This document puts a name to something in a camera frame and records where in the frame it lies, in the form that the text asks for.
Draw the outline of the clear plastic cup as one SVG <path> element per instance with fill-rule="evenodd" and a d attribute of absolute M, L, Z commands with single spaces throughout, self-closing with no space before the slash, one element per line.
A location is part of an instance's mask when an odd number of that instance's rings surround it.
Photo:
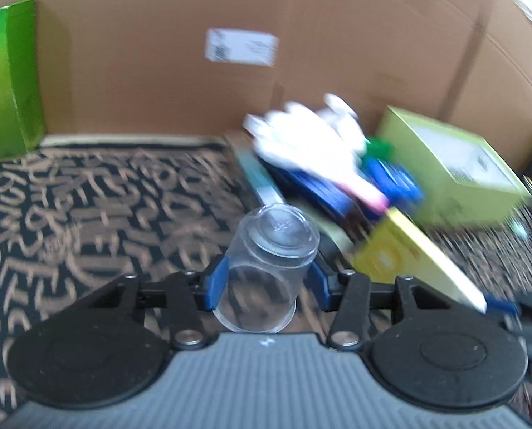
<path fill-rule="evenodd" d="M 233 332 L 278 333 L 292 321 L 320 242 L 317 225 L 285 203 L 241 219 L 228 247 L 228 280 L 214 309 Z"/>

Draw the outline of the small green box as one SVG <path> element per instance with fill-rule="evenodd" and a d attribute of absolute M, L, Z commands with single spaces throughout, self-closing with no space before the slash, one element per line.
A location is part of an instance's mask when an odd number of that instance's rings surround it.
<path fill-rule="evenodd" d="M 394 145 L 381 138 L 368 138 L 365 156 L 382 161 L 390 161 L 394 154 Z"/>

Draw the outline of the yellow white long box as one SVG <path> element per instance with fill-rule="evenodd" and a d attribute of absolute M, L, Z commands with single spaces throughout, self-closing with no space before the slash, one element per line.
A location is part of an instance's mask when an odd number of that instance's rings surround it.
<path fill-rule="evenodd" d="M 381 217 L 352 255 L 351 264 L 374 282 L 392 284 L 398 277 L 416 277 L 481 313 L 487 309 L 473 281 L 396 208 Z"/>

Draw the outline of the pink glove cuff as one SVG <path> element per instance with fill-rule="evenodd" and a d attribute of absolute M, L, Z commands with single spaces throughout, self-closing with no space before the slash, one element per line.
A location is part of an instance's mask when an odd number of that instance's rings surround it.
<path fill-rule="evenodd" d="M 388 208 L 389 202 L 386 195 L 358 174 L 346 175 L 337 181 L 337 185 L 353 197 L 358 198 L 375 213 L 382 213 Z"/>

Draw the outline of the dark blue small box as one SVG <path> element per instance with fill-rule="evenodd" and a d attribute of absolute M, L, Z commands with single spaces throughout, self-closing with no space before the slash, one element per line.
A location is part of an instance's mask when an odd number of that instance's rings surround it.
<path fill-rule="evenodd" d="M 254 153 L 247 135 L 242 131 L 229 131 L 225 134 L 225 139 L 233 151 L 244 177 L 244 185 L 251 191 L 254 202 L 259 206 L 285 203 L 278 186 Z"/>

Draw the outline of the white work gloves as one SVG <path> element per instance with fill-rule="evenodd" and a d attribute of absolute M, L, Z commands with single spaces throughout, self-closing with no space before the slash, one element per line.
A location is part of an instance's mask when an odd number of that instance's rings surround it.
<path fill-rule="evenodd" d="M 314 112 L 294 101 L 263 116 L 248 114 L 243 127 L 256 154 L 267 163 L 329 179 L 350 172 L 369 144 L 358 114 L 341 97 L 324 95 L 325 108 Z"/>

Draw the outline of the light green open box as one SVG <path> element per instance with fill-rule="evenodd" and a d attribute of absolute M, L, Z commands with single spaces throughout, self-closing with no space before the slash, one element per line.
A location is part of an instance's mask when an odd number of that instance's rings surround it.
<path fill-rule="evenodd" d="M 393 162 L 423 192 L 413 213 L 420 226 L 497 226 L 530 198 L 520 178 L 480 135 L 394 107 L 385 110 L 376 134 L 393 145 Z"/>

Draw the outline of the white shipping label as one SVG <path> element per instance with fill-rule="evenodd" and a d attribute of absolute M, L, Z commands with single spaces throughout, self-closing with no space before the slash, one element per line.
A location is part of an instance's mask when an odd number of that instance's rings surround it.
<path fill-rule="evenodd" d="M 230 28 L 207 31 L 205 57 L 215 63 L 273 67 L 278 37 L 273 34 Z"/>

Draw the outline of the large cardboard backdrop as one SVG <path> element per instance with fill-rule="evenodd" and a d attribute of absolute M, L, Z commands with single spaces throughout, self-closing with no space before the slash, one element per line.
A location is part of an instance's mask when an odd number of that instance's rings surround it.
<path fill-rule="evenodd" d="M 19 0 L 0 0 L 0 7 Z M 532 22 L 517 0 L 35 0 L 52 134 L 218 135 L 340 96 L 532 153 Z"/>

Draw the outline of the tall dark green box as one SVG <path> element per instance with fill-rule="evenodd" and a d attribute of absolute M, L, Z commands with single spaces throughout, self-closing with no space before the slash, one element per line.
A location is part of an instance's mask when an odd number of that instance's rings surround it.
<path fill-rule="evenodd" d="M 0 8 L 0 159 L 23 155 L 45 136 L 35 0 Z"/>

